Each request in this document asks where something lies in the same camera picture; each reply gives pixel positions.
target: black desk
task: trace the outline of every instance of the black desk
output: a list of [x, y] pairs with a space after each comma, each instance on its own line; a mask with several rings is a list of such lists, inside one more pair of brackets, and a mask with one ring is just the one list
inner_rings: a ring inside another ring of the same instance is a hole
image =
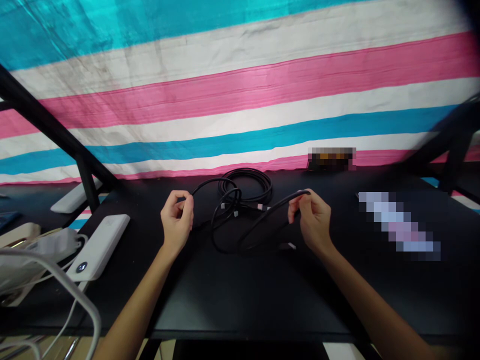
[[0, 193], [8, 196], [0, 197], [0, 213], [13, 211], [21, 213], [20, 217], [0, 230], [0, 235], [26, 223], [40, 225], [43, 232], [67, 227], [82, 212], [81, 207], [76, 213], [72, 214], [55, 213], [50, 211], [50, 208], [77, 185], [77, 182], [71, 182], [0, 186]]
[[[386, 176], [383, 171], [364, 168], [343, 173], [269, 172], [274, 186], [272, 202], [298, 189], [317, 191], [332, 208], [331, 237], [340, 252], [427, 341], [454, 343], [464, 328], [469, 269], [478, 253], [478, 214], [418, 177]], [[162, 245], [160, 210], [170, 191], [191, 191], [208, 178], [125, 181], [124, 189], [111, 192], [81, 229], [90, 236], [107, 215], [125, 213], [131, 217], [101, 278], [86, 291], [100, 312], [103, 334]], [[248, 179], [236, 181], [245, 196], [260, 190]], [[434, 240], [441, 241], [444, 260], [410, 261], [404, 253], [396, 252], [395, 244], [388, 242], [388, 234], [379, 232], [378, 224], [368, 222], [367, 215], [359, 212], [357, 191], [396, 191], [396, 200], [404, 201], [412, 220], [425, 223], [426, 229], [434, 232]], [[215, 184], [199, 191], [195, 195], [195, 221], [210, 218], [218, 199]], [[285, 208], [283, 213], [272, 216], [269, 224], [253, 236], [267, 234], [286, 219], [286, 213]], [[226, 224], [218, 232], [218, 242], [228, 245], [246, 225], [241, 218]], [[278, 236], [291, 240], [298, 249], [248, 258], [222, 255], [207, 240], [206, 232], [193, 232], [171, 269], [147, 336], [346, 342], [364, 338], [358, 319], [321, 264], [305, 248], [298, 224]], [[36, 333], [54, 334], [60, 326], [58, 317], [52, 317], [55, 319], [49, 321], [46, 315], [37, 316], [30, 321], [34, 323], [31, 327], [24, 323], [12, 329], [15, 325], [10, 323], [8, 332], [37, 329]], [[80, 322], [74, 319], [70, 330], [90, 335], [91, 322], [86, 317]]]

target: white cable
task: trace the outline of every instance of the white cable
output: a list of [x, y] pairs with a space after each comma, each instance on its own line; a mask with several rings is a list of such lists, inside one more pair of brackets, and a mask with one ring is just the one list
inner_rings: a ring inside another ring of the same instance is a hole
[[15, 342], [2, 343], [2, 344], [0, 344], [0, 350], [8, 349], [8, 348], [11, 348], [11, 347], [16, 347], [16, 346], [28, 346], [28, 347], [30, 347], [31, 350], [33, 351], [33, 354], [35, 355], [35, 360], [42, 360], [40, 347], [37, 343], [35, 343], [33, 341], [19, 340], [19, 341], [15, 341]]
[[21, 256], [35, 260], [37, 263], [43, 265], [60, 284], [84, 307], [90, 315], [93, 322], [93, 338], [91, 340], [90, 349], [86, 355], [85, 360], [91, 360], [100, 338], [100, 329], [102, 328], [102, 321], [100, 314], [95, 305], [90, 299], [75, 285], [75, 283], [49, 258], [46, 258], [36, 252], [27, 250], [16, 250], [12, 248], [0, 248], [0, 255]]
[[[87, 287], [87, 284], [88, 284], [88, 281], [82, 281], [80, 283], [80, 285], [78, 285], [78, 288], [83, 292], [85, 290], [85, 288]], [[47, 349], [45, 350], [45, 352], [43, 353], [42, 355], [42, 359], [45, 359], [45, 357], [47, 356], [47, 354], [49, 353], [49, 351], [54, 347], [55, 343], [58, 341], [58, 339], [62, 336], [62, 334], [64, 333], [65, 329], [67, 328], [67, 325], [69, 324], [70, 322], [70, 319], [72, 318], [72, 315], [74, 313], [74, 309], [75, 309], [75, 305], [77, 305], [77, 300], [74, 300], [73, 301], [73, 304], [71, 305], [71, 309], [70, 309], [70, 312], [68, 313], [68, 316], [66, 318], [66, 321], [65, 321], [65, 324], [63, 325], [63, 327], [61, 328], [60, 332], [58, 333], [58, 335], [53, 339], [53, 341], [51, 342], [51, 344], [47, 347]]]
[[55, 336], [55, 338], [53, 339], [53, 341], [51, 342], [51, 344], [46, 348], [45, 352], [43, 353], [42, 355], [42, 359], [45, 359], [45, 357], [47, 356], [47, 354], [49, 353], [49, 351], [54, 347], [54, 345], [56, 344], [57, 340], [62, 336], [62, 334], [64, 333], [65, 329], [67, 328], [67, 325], [69, 324], [70, 322], [70, 319], [72, 318], [72, 315], [74, 313], [74, 309], [75, 309], [75, 305], [77, 305], [77, 300], [74, 300], [73, 301], [73, 304], [71, 306], [71, 309], [70, 309], [70, 312], [68, 313], [68, 316], [66, 318], [66, 321], [65, 321], [65, 324], [63, 325], [63, 327], [61, 328], [60, 332], [58, 333], [57, 336]]
[[[75, 257], [74, 257], [72, 260], [70, 260], [69, 262], [67, 262], [65, 265], [63, 265], [63, 266], [61, 267], [61, 269], [62, 269], [62, 270], [65, 270], [65, 269], [68, 268], [70, 265], [72, 265], [72, 264], [74, 263], [74, 261], [75, 261]], [[7, 289], [7, 290], [2, 290], [1, 292], [7, 294], [7, 293], [12, 292], [12, 291], [17, 290], [17, 289], [22, 289], [22, 288], [25, 288], [25, 287], [30, 286], [30, 285], [39, 284], [39, 283], [41, 283], [41, 282], [44, 282], [45, 280], [48, 280], [48, 279], [52, 278], [53, 276], [54, 276], [53, 274], [50, 274], [50, 275], [47, 275], [47, 276], [45, 276], [45, 277], [39, 278], [38, 280], [31, 281], [31, 282], [27, 282], [26, 284], [18, 285], [18, 286], [9, 288], [9, 289]]]
[[80, 238], [82, 238], [83, 240], [85, 240], [85, 244], [89, 241], [89, 237], [85, 234], [77, 234]]

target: white stripe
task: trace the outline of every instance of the white stripe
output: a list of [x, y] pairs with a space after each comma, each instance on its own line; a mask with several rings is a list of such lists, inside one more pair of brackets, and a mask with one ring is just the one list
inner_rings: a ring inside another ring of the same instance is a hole
[[[468, 99], [479, 88], [480, 78], [461, 78], [349, 92], [210, 116], [70, 131], [86, 146], [123, 145], [140, 140], [143, 143], [182, 141], [276, 128], [346, 114], [454, 105]], [[2, 139], [0, 159], [57, 147], [51, 141], [45, 143], [45, 139], [42, 133]]]
[[[388, 134], [374, 136], [342, 137], [326, 140], [307, 141], [291, 146], [276, 147], [271, 150], [251, 151], [237, 154], [223, 154], [187, 160], [147, 160], [127, 164], [105, 164], [113, 174], [139, 174], [159, 170], [214, 169], [220, 166], [241, 163], [263, 163], [279, 158], [306, 155], [309, 148], [356, 148], [362, 150], [403, 150], [419, 148], [432, 133]], [[42, 171], [7, 175], [0, 174], [1, 183], [28, 181], [58, 181], [80, 176], [76, 165], [54, 167]]]
[[480, 210], [480, 205], [477, 204], [475, 201], [470, 200], [466, 196], [452, 196], [452, 199], [457, 200], [459, 203], [465, 205], [467, 208]]
[[453, 0], [366, 1], [153, 41], [12, 74], [36, 98], [48, 99], [431, 39], [466, 31], [467, 24]]
[[75, 219], [75, 220], [84, 220], [84, 219], [90, 219], [90, 217], [92, 216], [92, 214], [80, 214], [78, 215], [78, 217]]

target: white device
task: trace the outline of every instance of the white device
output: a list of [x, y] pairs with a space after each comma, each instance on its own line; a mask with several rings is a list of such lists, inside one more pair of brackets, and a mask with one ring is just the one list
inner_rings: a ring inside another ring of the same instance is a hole
[[0, 236], [0, 248], [5, 248], [18, 240], [31, 241], [40, 235], [40, 225], [27, 222]]
[[[64, 228], [35, 239], [24, 249], [58, 263], [77, 251], [82, 245], [79, 242], [82, 236], [73, 229]], [[16, 290], [15, 287], [31, 281], [42, 270], [42, 266], [28, 258], [0, 256], [0, 294]]]
[[[93, 183], [95, 184], [95, 189], [99, 189], [102, 186], [102, 182], [97, 178], [93, 178]], [[87, 200], [87, 195], [85, 195], [84, 184], [76, 186], [68, 194], [58, 200], [50, 208], [54, 213], [60, 214], [71, 214], [79, 208]]]
[[66, 272], [68, 277], [74, 282], [98, 279], [129, 221], [126, 214], [105, 216]]

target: fabric backdrop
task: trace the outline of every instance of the fabric backdrop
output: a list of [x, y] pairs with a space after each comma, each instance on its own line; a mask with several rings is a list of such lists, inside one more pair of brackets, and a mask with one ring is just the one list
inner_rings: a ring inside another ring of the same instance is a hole
[[[15, 0], [0, 34], [0, 63], [124, 179], [303, 168], [312, 147], [390, 164], [480, 89], [452, 0]], [[0, 113], [0, 184], [78, 180]]]

